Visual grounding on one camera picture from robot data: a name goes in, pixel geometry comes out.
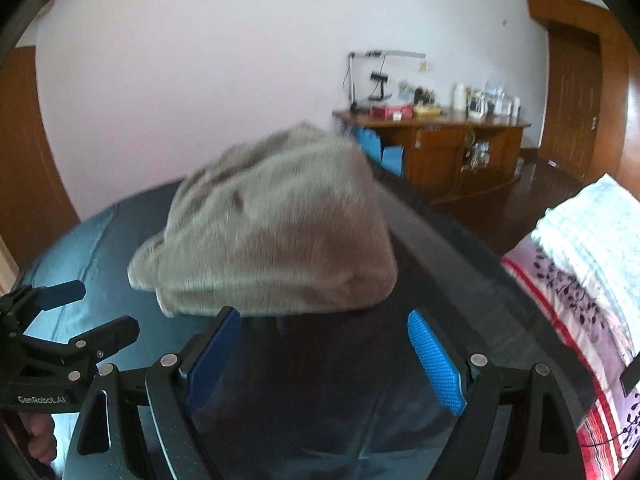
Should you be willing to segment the person's left hand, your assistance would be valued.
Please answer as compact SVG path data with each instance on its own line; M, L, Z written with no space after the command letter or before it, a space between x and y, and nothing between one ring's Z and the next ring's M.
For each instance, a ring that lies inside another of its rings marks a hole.
M50 414L21 413L20 419L28 435L29 455L39 463L49 466L58 455L52 416Z

